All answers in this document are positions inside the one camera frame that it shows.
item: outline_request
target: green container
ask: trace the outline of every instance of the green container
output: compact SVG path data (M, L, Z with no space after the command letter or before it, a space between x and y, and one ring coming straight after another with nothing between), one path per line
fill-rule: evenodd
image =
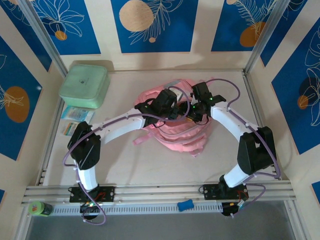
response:
M104 102L109 84L105 67L74 65L66 76L59 95L70 106L97 109Z
M50 204L41 201L34 201L29 204L28 212L32 215L47 217L52 213L53 209L54 208Z

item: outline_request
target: wall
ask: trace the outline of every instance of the wall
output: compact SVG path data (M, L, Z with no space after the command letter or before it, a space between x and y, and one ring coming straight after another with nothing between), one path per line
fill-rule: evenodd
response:
M147 53L121 52L110 0L86 0L85 3L101 54L63 55L61 57L67 67L74 60L108 60L109 67L115 70L211 69L213 66L215 69L240 69L245 66L251 53L211 52L224 0L198 1L190 52Z
M282 107L286 108L291 106L291 104L297 106L297 103L301 100L301 98L298 99L298 91L294 89L294 85L296 81L303 81L303 78L300 79L298 72L300 73L300 69L306 67L304 64L306 54L301 52L303 65L300 67L295 64L287 65L288 68L291 68L291 72L289 73L282 73L282 68L318 21L320 17L318 9L320 9L320 2L318 0L308 0L266 67L264 67L261 60L258 60L253 71L250 73L258 95L259 104L263 110L264 123L273 130L278 159L284 173L291 180L298 205L302 211L310 235L315 240L320 239L320 205L311 184L320 181L320 145L312 147L312 141L318 141L319 135L314 136L313 139L313 133L311 133L308 139L308 136L305 135L305 131L308 131L308 128L305 127L305 123L303 122L305 117L308 119L309 125L312 121L309 112L311 110L311 102L308 106L300 106L300 114L295 114L292 111L286 115L286 118L284 115L286 109L282 109ZM278 79L280 76L278 74L286 76L283 86L286 87L285 91L288 92L287 99L283 99L279 92L277 95L275 94L274 89L279 90L277 87L274 88L277 85L272 81ZM295 119L296 126L292 126L290 119ZM291 130L294 133L295 128L301 129L301 132L300 137L294 137L294 141L294 134L292 135ZM313 126L313 130L317 133L319 126ZM302 145L299 143L302 138L305 140L305 143L311 142L311 149L307 150L309 147L303 148L303 143Z
M65 65L95 61L109 70L242 69L276 2L46 1L57 16L76 12L54 21L43 0L32 1Z
M30 111L29 113L28 111L26 112L28 115L26 119L29 119L30 122L27 126L26 134L18 130L12 130L12 134L10 135L4 133L5 128L17 126L18 129L22 124L18 123L19 120L15 118L16 112L13 114L12 111L10 113L8 110L12 110L14 106L20 106L19 104L11 102L9 108L7 107L8 103L4 103L5 106L0 109L1 145L6 144L7 138L13 139L11 142L12 145L15 144L15 138L23 138L23 144L16 159L15 157L8 157L10 154L0 154L0 189L5 191L0 203L0 239L7 240L12 239L15 228L18 225L19 214L21 213L19 206L26 186L35 184L33 181L39 171L41 156L47 137L49 136L50 126L58 103L58 90L63 79L54 65L51 65L48 71L46 70L43 63L39 60L39 56L37 57L34 54L34 51L29 47L1 7L0 36L22 62L20 63L21 66L13 66L12 71L4 72L7 65L0 70L0 84L4 86L11 81L17 81L16 78L10 78L10 76L19 73L20 70L24 68L24 65L28 72L30 72L28 75L36 79L36 82L42 87L42 89L41 87L37 88L38 91L41 91L37 102L33 101L31 95L28 96ZM29 78L27 78L26 75L20 75L20 77L21 80L17 82L21 84L28 83ZM35 108L32 114L31 109L33 105Z

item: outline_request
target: floor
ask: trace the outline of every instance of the floor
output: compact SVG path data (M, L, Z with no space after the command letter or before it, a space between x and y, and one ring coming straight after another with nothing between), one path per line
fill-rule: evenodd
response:
M110 215L103 226L80 216L32 217L27 240L294 240L283 202L256 202L242 213Z
M241 97L232 107L249 121L256 123L242 73L240 71L170 70L170 71L125 71L110 74L110 86L103 105L96 110L91 120L99 123L112 119L130 110L138 95L148 89L174 79L189 78L195 82L211 78L223 78L234 82L241 90ZM215 82L209 89L213 95L222 95L227 101L237 96L236 89L225 82ZM65 120L61 120L55 137L44 186L73 185L75 171L64 167L62 159L67 152L70 137L62 135ZM213 123L213 133L201 155L194 158L188 153L169 150L155 139L134 146L132 141L146 133L137 130L101 146L96 177L100 184L190 184L215 182L237 164L238 142L218 122ZM269 180L260 176L259 180Z

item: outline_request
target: flower line drawing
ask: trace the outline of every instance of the flower line drawing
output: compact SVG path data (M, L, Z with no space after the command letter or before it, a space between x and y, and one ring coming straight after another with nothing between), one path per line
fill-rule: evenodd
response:
M304 5L305 1L306 0L300 0L300 2L295 2L294 0L291 0L289 2L288 6L286 7L286 9L285 9L285 11L284 11L282 16L286 20L288 20L289 12L290 11L294 11L294 12L299 11L302 8L302 6Z
M304 64L309 67L306 70L309 86L299 97L298 106L311 107L310 125L316 127L320 125L320 26L312 36Z
M3 66L6 63L7 56L0 54L0 70L3 68ZM6 91L1 87L0 85L0 110L4 108L4 106L10 106L10 104L17 104L20 106L23 106L24 104L21 102L24 99L24 97L13 97L6 93Z
M85 16L70 10L69 0L35 0L31 4L50 35L60 41L67 39L67 33L82 37L78 24Z
M247 25L254 28L255 39L258 39L262 31L262 23L270 15L278 0L264 0L258 8L255 0L231 0L230 3L238 7L240 16L245 19Z
M173 9L170 9L173 5L172 2L175 0L148 0L147 5L152 10L153 13L153 23L149 28L143 31L132 32L132 35L129 38L133 38L130 45L138 42L143 39L147 41L149 39L157 39L158 35L161 34L161 31L166 30L166 24L170 26L170 16L169 13L172 13L183 3L183 0L180 0L178 5Z
M120 21L131 32L130 45L143 40L154 43L157 37L171 25L170 13L178 9L184 0L129 0L119 11Z
M26 19L26 16L23 14L23 12L21 11L20 7L17 4L14 4L9 0L1 0L1 1L6 6L6 8L10 10L12 15L16 19L18 19L19 21L21 21L25 25L30 26L28 20Z

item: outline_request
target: box lid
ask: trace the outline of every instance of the box lid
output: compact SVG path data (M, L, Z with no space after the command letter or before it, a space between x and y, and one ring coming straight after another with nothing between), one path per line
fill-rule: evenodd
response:
M74 65L62 84L59 95L75 99L95 99L106 80L107 69L103 66Z

